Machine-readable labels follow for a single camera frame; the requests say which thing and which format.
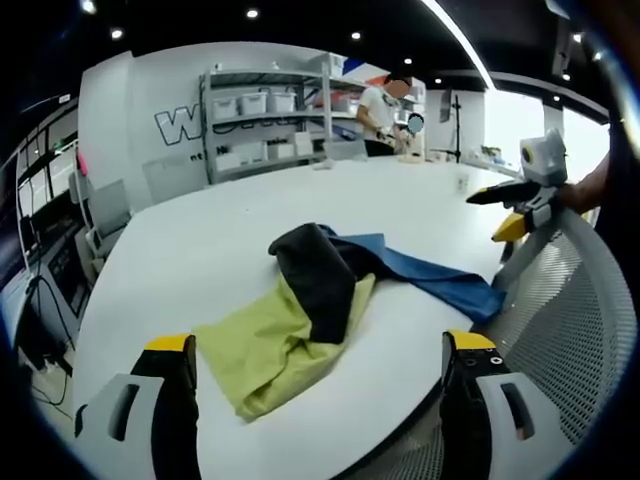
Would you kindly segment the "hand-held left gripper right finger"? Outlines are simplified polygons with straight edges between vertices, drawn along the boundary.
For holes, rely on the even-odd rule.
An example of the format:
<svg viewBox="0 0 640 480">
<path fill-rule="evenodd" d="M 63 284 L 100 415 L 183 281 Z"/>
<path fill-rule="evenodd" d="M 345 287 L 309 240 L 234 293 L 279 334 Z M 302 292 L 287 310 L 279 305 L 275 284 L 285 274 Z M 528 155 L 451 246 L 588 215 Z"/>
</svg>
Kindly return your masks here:
<svg viewBox="0 0 640 480">
<path fill-rule="evenodd" d="M 488 338 L 442 335 L 443 479 L 549 479 L 574 446 L 557 406 Z"/>
</svg>

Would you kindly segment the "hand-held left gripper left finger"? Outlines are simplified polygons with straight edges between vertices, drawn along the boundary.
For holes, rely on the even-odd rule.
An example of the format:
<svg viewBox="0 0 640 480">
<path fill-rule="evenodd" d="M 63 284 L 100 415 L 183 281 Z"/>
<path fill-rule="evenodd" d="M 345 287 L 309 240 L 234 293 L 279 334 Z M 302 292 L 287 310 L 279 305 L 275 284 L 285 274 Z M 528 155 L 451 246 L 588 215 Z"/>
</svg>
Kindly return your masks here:
<svg viewBox="0 0 640 480">
<path fill-rule="evenodd" d="M 149 342 L 75 418 L 74 448 L 98 479 L 197 479 L 196 338 Z"/>
</svg>

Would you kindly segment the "person's right hand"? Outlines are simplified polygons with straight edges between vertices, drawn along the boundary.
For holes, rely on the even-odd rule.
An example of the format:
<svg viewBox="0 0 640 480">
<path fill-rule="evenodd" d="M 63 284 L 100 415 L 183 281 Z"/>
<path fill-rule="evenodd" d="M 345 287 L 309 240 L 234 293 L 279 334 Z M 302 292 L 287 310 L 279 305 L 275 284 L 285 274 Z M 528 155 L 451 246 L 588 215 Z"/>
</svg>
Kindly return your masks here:
<svg viewBox="0 0 640 480">
<path fill-rule="evenodd" d="M 609 154 L 577 184 L 564 185 L 558 192 L 560 202 L 577 214 L 599 207 L 604 197 L 609 170 Z"/>
</svg>

